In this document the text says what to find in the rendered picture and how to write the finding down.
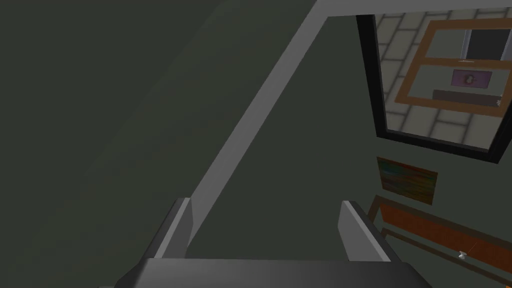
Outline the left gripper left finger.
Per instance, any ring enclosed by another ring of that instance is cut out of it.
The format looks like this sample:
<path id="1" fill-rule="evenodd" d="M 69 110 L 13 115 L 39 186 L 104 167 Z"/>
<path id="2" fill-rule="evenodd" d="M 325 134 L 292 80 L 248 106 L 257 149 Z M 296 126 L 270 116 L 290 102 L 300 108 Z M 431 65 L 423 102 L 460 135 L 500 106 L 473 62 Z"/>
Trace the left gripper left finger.
<path id="1" fill-rule="evenodd" d="M 183 259 L 193 228 L 191 199 L 177 198 L 143 254 L 144 259 Z"/>

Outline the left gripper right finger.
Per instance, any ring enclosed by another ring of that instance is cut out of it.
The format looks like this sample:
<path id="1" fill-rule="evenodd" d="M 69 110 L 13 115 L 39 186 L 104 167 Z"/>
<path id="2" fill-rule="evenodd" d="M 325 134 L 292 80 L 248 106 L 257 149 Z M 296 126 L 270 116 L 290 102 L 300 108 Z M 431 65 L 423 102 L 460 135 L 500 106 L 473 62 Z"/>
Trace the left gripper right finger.
<path id="1" fill-rule="evenodd" d="M 401 262 L 355 201 L 341 202 L 337 228 L 349 261 Z"/>

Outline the orange wooden door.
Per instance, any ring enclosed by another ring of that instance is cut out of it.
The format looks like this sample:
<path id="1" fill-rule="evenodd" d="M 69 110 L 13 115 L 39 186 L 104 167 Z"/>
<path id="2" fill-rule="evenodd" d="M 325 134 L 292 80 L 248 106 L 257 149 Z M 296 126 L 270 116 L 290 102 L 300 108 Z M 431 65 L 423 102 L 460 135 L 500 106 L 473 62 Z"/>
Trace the orange wooden door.
<path id="1" fill-rule="evenodd" d="M 512 288 L 512 243 L 376 195 L 367 213 L 391 236 Z M 458 258 L 459 251 L 467 254 Z"/>

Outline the black framed window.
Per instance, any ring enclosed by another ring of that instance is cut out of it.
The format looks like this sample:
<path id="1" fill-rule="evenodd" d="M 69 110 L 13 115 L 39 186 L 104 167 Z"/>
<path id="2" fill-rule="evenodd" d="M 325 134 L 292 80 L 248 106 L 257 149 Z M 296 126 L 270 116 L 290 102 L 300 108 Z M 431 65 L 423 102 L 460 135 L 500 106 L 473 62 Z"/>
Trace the black framed window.
<path id="1" fill-rule="evenodd" d="M 512 140 L 512 7 L 356 22 L 378 138 L 500 161 Z"/>

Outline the green and brown wall picture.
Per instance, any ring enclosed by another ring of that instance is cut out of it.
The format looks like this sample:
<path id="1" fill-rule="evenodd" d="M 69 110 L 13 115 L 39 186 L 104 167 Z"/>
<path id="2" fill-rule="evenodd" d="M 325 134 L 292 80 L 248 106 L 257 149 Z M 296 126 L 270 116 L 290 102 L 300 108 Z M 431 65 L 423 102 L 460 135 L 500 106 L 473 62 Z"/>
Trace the green and brown wall picture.
<path id="1" fill-rule="evenodd" d="M 438 172 L 377 158 L 382 188 L 427 205 L 432 205 Z"/>

